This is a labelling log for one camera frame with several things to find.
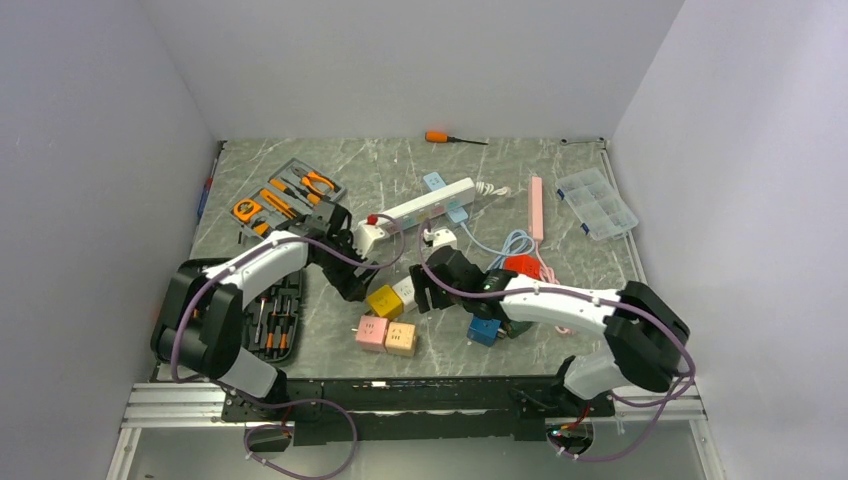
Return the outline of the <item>pink cube socket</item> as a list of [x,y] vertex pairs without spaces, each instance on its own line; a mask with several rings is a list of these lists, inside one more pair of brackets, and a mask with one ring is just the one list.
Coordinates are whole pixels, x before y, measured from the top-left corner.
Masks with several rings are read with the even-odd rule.
[[356,330],[356,343],[362,350],[385,353],[389,325],[387,318],[363,315]]

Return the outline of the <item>pink power strip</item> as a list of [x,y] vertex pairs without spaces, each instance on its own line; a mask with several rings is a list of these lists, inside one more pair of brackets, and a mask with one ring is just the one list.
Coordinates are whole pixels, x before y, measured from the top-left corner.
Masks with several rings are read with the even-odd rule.
[[536,243],[544,241],[543,181],[531,176],[528,184],[528,233]]

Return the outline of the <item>black tool case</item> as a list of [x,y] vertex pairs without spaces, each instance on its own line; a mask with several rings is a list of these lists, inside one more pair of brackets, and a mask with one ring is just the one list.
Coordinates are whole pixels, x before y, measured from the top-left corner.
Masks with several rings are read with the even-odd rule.
[[169,361],[179,325],[178,364],[199,373],[221,373],[241,348],[275,367],[294,362],[304,329],[306,272],[301,269],[250,297],[234,284],[215,282],[211,268],[223,260],[188,260],[171,279],[151,348]]

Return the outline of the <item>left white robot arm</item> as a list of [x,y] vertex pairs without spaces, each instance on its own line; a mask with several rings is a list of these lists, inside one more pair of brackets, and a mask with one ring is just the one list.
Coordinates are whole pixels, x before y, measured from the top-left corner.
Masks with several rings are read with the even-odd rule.
[[340,296],[361,301],[381,269],[354,247],[350,212],[325,202],[311,214],[271,228],[254,247],[218,264],[186,261],[171,277],[150,348],[177,372],[186,368],[248,396],[264,420],[287,406],[287,375],[242,344],[245,311],[284,277],[316,265]]

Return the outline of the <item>green cube adapter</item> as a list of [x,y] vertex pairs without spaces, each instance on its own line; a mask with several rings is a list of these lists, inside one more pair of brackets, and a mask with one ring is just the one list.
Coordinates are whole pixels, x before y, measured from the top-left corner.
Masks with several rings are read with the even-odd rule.
[[510,321],[506,326],[507,336],[511,339],[518,338],[533,326],[532,322]]

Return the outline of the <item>white power strip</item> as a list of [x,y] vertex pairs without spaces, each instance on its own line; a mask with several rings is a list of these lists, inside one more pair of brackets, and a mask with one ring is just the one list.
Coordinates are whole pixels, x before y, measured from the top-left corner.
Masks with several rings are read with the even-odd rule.
[[474,201],[476,183],[469,177],[447,184],[437,172],[423,177],[430,191],[415,199],[409,200],[383,212],[395,222],[387,220],[386,230],[389,235],[410,229],[425,220],[429,220],[459,208],[464,208]]

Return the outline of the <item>tan cube socket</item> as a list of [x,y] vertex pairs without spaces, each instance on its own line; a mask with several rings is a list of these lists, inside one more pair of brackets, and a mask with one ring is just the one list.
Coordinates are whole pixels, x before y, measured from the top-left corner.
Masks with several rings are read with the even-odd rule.
[[414,324],[393,321],[388,324],[384,341],[387,353],[412,357],[416,351],[417,332]]

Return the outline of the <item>grey tool tray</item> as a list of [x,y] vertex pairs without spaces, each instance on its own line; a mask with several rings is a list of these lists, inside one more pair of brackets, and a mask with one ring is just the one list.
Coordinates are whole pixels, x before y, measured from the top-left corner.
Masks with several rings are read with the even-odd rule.
[[319,203],[339,203],[347,187],[336,177],[298,158],[277,168],[259,187],[227,209],[240,240],[265,239],[276,227],[311,214]]

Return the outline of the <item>red cube socket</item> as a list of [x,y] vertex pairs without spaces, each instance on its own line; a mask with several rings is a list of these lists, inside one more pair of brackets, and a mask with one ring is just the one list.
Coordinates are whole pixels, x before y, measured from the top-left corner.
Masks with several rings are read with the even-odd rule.
[[541,264],[537,258],[531,255],[507,257],[503,262],[503,269],[526,275],[535,280],[541,279]]

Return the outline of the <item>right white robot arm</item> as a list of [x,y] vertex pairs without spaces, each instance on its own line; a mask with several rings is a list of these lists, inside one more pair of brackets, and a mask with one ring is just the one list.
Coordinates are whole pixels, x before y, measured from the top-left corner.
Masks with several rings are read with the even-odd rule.
[[437,249],[409,269],[420,312],[457,305],[484,320],[562,327],[601,341],[591,354],[564,360],[551,388],[557,411],[574,415],[618,387],[666,393],[690,362],[690,329],[648,285],[581,289],[505,269],[483,271],[457,249]]

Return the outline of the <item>clear plastic organizer box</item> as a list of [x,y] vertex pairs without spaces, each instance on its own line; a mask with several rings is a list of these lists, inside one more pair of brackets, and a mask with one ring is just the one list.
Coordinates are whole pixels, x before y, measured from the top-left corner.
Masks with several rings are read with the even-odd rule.
[[584,233],[596,241],[616,239],[639,220],[598,168],[558,179],[556,194],[576,214]]

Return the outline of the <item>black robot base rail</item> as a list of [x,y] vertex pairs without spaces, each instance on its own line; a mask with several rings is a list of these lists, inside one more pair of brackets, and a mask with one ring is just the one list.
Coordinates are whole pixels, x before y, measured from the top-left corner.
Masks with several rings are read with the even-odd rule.
[[609,394],[580,403],[568,399],[550,375],[378,379],[292,379],[291,410],[266,411],[229,393],[227,423],[286,420],[297,446],[362,441],[510,437],[542,441],[548,426],[581,414],[608,418]]

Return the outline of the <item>blue cube adapter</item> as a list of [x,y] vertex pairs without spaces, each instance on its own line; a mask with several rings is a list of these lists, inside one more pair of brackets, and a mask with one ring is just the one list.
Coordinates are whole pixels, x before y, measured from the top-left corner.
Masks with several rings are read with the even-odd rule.
[[498,339],[505,336],[501,322],[496,319],[482,319],[473,316],[469,323],[466,336],[469,341],[492,347]]

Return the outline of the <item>yellow cube socket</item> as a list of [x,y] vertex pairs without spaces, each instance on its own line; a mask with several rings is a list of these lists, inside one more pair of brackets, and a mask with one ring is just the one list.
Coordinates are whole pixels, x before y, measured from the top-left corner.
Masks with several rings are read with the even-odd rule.
[[365,303],[376,317],[394,320],[404,313],[403,300],[389,285],[383,285],[369,294]]

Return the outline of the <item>white cube socket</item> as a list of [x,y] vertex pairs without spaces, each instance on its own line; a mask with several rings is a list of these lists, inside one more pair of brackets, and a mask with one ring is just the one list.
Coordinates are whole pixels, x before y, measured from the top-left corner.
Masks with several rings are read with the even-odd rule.
[[394,293],[403,304],[403,312],[408,313],[417,309],[415,300],[415,287],[410,276],[406,276],[392,286]]

